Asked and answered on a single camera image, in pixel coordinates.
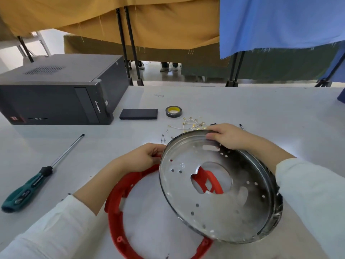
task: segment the computer tower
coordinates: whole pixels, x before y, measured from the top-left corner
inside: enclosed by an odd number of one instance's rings
[[[0,112],[14,125],[109,125],[128,85],[122,56],[55,54],[0,74]]]

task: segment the black electrical tape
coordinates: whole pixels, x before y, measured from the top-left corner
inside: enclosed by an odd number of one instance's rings
[[[182,115],[182,108],[178,106],[169,106],[165,109],[165,114],[171,118],[180,117]]]

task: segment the red plastic part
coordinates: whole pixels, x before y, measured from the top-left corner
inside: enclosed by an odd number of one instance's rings
[[[159,169],[159,165],[154,165],[150,169],[140,173],[130,173],[124,176],[113,188],[105,205],[105,212],[108,214],[108,222],[110,228],[111,238],[117,250],[127,259],[144,259],[138,255],[130,246],[125,231],[123,229],[123,213],[119,210],[122,197],[127,197],[132,188],[143,177],[151,174]],[[222,194],[223,190],[214,174],[210,171],[204,170],[201,167],[198,174],[193,175],[192,178],[200,185],[203,192],[208,191],[206,187],[207,179],[212,184],[210,192]],[[196,254],[191,259],[201,258],[207,250],[211,247],[213,240],[204,237],[203,241],[196,249]]]

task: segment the white shirt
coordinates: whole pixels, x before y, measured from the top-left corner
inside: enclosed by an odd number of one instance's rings
[[[280,193],[330,259],[345,258],[345,178],[299,160],[277,165]],[[70,259],[96,217],[68,196],[26,232],[18,235],[0,259]]]

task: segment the round metal disc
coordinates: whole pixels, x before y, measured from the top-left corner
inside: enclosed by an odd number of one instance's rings
[[[248,152],[207,140],[208,132],[190,131],[167,145],[159,168],[166,200],[180,219],[202,235],[236,244],[261,239],[282,213],[274,176]],[[228,191],[199,193],[191,176],[200,167],[213,174],[225,170],[230,176]]]

